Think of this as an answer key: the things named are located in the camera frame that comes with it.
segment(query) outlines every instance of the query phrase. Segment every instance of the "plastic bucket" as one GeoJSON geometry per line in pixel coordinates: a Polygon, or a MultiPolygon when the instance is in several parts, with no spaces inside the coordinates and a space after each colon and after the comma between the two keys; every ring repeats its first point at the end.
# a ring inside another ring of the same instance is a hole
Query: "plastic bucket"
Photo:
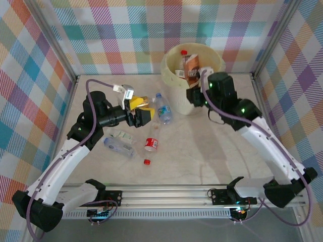
{"type": "Polygon", "coordinates": [[[181,51],[186,50],[188,54],[198,54],[200,67],[212,67],[214,72],[222,72],[225,62],[212,48],[197,43],[185,43],[173,47],[165,54],[161,66],[161,78],[166,84],[166,95],[171,108],[184,115],[195,114],[201,108],[194,108],[186,98],[186,89],[189,88],[186,80],[177,77],[174,73],[179,69],[182,60],[181,51]]]}

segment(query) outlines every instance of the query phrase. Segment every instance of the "robotic arm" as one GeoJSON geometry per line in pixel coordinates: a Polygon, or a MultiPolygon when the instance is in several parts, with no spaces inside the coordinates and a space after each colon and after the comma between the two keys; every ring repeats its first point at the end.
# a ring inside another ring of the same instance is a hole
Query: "robotic arm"
{"type": "MultiPolygon", "coordinates": [[[[239,99],[231,76],[214,73],[207,77],[207,90],[199,87],[187,89],[187,98],[194,106],[206,106],[220,114],[224,123],[229,124],[253,145],[271,169],[273,176],[254,179],[238,177],[227,187],[226,201],[240,203],[243,198],[267,197],[274,205],[284,208],[305,184],[309,184],[317,172],[305,168],[286,150],[270,130],[260,110],[248,99],[239,99]]],[[[223,204],[223,191],[213,191],[218,199],[213,204],[223,204]]]]}
{"type": "MultiPolygon", "coordinates": [[[[125,120],[129,126],[138,128],[147,124],[154,116],[153,108],[136,108],[135,114],[132,114],[131,111],[142,103],[143,99],[133,96],[134,91],[131,86],[114,85],[113,89],[118,92],[119,105],[115,107],[112,107],[106,100],[103,92],[93,91],[90,93],[97,120],[91,137],[83,145],[74,149],[91,134],[93,128],[93,112],[89,98],[86,96],[83,102],[84,112],[78,116],[77,122],[67,134],[67,140],[54,161],[26,192],[16,191],[12,197],[23,218],[27,218],[27,207],[30,200],[33,199],[30,208],[30,222],[45,232],[55,228],[62,216],[74,208],[92,201],[108,200],[112,196],[105,190],[105,185],[93,179],[70,192],[59,195],[59,191],[72,171],[103,136],[103,127],[113,127],[125,120]]],[[[99,206],[105,207],[106,204],[99,204],[99,206]]]]}

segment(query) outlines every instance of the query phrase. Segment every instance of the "red bottle cap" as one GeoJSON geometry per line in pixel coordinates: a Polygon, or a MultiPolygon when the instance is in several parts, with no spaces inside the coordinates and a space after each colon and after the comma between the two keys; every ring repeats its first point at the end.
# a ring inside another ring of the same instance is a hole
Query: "red bottle cap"
{"type": "Polygon", "coordinates": [[[150,165],[150,160],[145,159],[145,160],[143,161],[143,163],[144,163],[145,165],[150,165]]]}

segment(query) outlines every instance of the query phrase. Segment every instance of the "yellow object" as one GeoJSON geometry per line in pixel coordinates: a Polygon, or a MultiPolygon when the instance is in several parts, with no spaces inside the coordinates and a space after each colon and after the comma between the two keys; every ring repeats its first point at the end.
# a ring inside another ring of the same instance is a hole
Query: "yellow object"
{"type": "Polygon", "coordinates": [[[139,104],[137,107],[149,107],[149,99],[147,96],[141,97],[143,102],[139,104]]]}
{"type": "Polygon", "coordinates": [[[142,104],[143,102],[143,98],[142,97],[137,97],[137,96],[133,96],[131,98],[131,100],[129,101],[130,104],[130,110],[133,110],[134,108],[136,108],[138,105],[142,104]]]}
{"type": "Polygon", "coordinates": [[[144,111],[150,111],[150,118],[152,120],[153,116],[155,115],[155,109],[154,108],[151,108],[151,107],[141,107],[140,109],[141,110],[144,110],[144,111]]]}

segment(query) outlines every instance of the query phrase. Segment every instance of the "wire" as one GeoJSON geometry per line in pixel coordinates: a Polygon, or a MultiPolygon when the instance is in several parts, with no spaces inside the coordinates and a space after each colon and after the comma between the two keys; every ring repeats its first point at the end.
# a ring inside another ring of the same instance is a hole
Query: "wire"
{"type": "MultiPolygon", "coordinates": [[[[84,205],[92,205],[92,204],[98,204],[98,203],[114,203],[115,204],[115,206],[116,206],[116,208],[115,208],[115,210],[112,212],[112,214],[111,215],[109,215],[107,218],[105,218],[104,220],[102,220],[102,221],[98,221],[96,224],[97,225],[100,225],[100,224],[103,224],[103,223],[105,223],[105,222],[107,222],[115,213],[116,213],[116,211],[117,211],[117,209],[118,209],[118,203],[116,202],[116,201],[114,201],[114,200],[103,200],[103,201],[95,201],[95,202],[89,202],[89,203],[86,203],[86,204],[84,204],[84,205]]],[[[94,222],[93,222],[93,220],[92,220],[92,217],[93,216],[91,216],[90,217],[90,222],[92,223],[92,225],[93,224],[95,224],[94,222]]]]}
{"type": "Polygon", "coordinates": [[[107,203],[107,208],[108,208],[108,210],[109,211],[111,211],[112,209],[113,209],[113,204],[111,205],[111,208],[109,209],[109,203],[107,203]]]}
{"type": "Polygon", "coordinates": [[[208,117],[208,119],[209,119],[211,122],[213,122],[213,123],[215,123],[215,124],[218,124],[218,125],[224,125],[224,123],[220,123],[220,122],[217,122],[217,121],[212,120],[212,119],[210,118],[210,112],[211,112],[211,109],[209,109],[209,110],[207,111],[207,117],[208,117]]]}
{"type": "MultiPolygon", "coordinates": [[[[91,94],[90,94],[90,89],[89,89],[89,83],[90,82],[97,82],[97,83],[102,84],[104,86],[108,86],[108,87],[113,88],[113,85],[110,85],[110,84],[107,84],[107,83],[98,81],[96,79],[89,79],[89,80],[86,81],[86,83],[85,83],[85,89],[86,89],[86,93],[87,93],[87,96],[88,96],[88,99],[89,99],[89,102],[90,102],[90,106],[91,106],[91,110],[92,110],[92,114],[93,114],[93,126],[92,126],[92,129],[91,129],[90,133],[88,134],[88,136],[86,136],[84,138],[84,140],[82,140],[80,143],[78,143],[76,146],[74,146],[72,149],[70,149],[69,151],[67,151],[65,154],[62,155],[62,158],[63,159],[65,159],[66,156],[68,156],[70,153],[72,153],[73,151],[75,151],[77,148],[79,148],[80,146],[82,146],[93,135],[93,133],[95,131],[95,128],[96,128],[96,114],[95,114],[95,108],[94,108],[93,100],[92,100],[92,97],[91,97],[91,94]]],[[[31,222],[30,222],[31,205],[32,205],[32,202],[35,200],[36,195],[37,195],[39,189],[41,188],[42,184],[44,183],[44,181],[46,180],[46,178],[48,177],[48,175],[54,170],[54,168],[57,166],[57,164],[62,160],[62,158],[58,158],[48,168],[47,172],[44,174],[44,176],[40,180],[39,184],[37,185],[35,191],[33,192],[32,196],[31,196],[31,199],[29,200],[29,203],[28,203],[28,206],[27,206],[27,211],[26,211],[27,228],[28,228],[28,231],[29,231],[30,235],[33,237],[33,239],[36,242],[39,242],[42,239],[44,233],[42,234],[42,236],[40,238],[38,238],[36,236],[35,232],[32,230],[31,222]]]]}
{"type": "Polygon", "coordinates": [[[247,222],[250,219],[254,218],[259,213],[261,208],[263,207],[264,198],[263,198],[263,200],[261,200],[261,198],[258,198],[258,199],[260,200],[261,205],[259,206],[259,208],[256,210],[256,212],[254,214],[252,214],[249,218],[246,218],[245,220],[243,220],[243,222],[247,222]]]}
{"type": "Polygon", "coordinates": [[[242,121],[244,123],[247,123],[247,124],[250,124],[254,127],[256,127],[260,132],[262,132],[264,135],[267,136],[268,139],[270,139],[274,144],[275,146],[281,151],[281,153],[283,154],[283,156],[288,160],[288,162],[290,163],[290,165],[295,169],[296,173],[298,174],[298,176],[300,177],[300,179],[302,180],[304,186],[305,186],[305,189],[307,191],[307,195],[308,195],[308,214],[306,216],[306,218],[304,219],[303,222],[301,223],[297,223],[297,224],[294,224],[294,223],[290,223],[286,220],[284,220],[283,218],[279,217],[271,208],[269,208],[268,206],[266,206],[277,218],[279,218],[280,221],[282,221],[283,223],[287,224],[287,225],[290,225],[290,226],[293,226],[293,227],[299,227],[299,226],[302,226],[304,224],[306,224],[311,216],[312,216],[312,192],[311,192],[311,189],[307,183],[307,181],[305,180],[304,176],[302,175],[302,173],[298,170],[296,164],[294,163],[294,161],[289,157],[289,155],[287,154],[287,152],[284,150],[284,148],[277,142],[276,139],[274,139],[266,130],[264,130],[261,126],[259,126],[258,124],[246,119],[246,118],[243,118],[243,117],[238,117],[238,116],[235,116],[235,115],[231,115],[229,113],[226,113],[226,112],[223,112],[222,110],[218,109],[213,103],[212,101],[210,100],[210,98],[208,97],[207,93],[206,93],[206,89],[205,89],[205,85],[204,85],[204,79],[205,79],[205,73],[206,73],[206,70],[204,70],[201,74],[202,78],[201,78],[201,86],[202,86],[202,92],[203,92],[203,95],[204,95],[204,98],[205,100],[208,102],[208,104],[210,105],[210,107],[215,111],[217,112],[218,114],[222,115],[222,116],[225,116],[225,117],[228,117],[228,118],[232,118],[232,119],[235,119],[235,120],[238,120],[238,121],[242,121]]]}
{"type": "Polygon", "coordinates": [[[249,211],[250,210],[250,198],[248,198],[248,203],[249,203],[249,206],[248,206],[248,208],[247,208],[246,211],[249,211]]]}

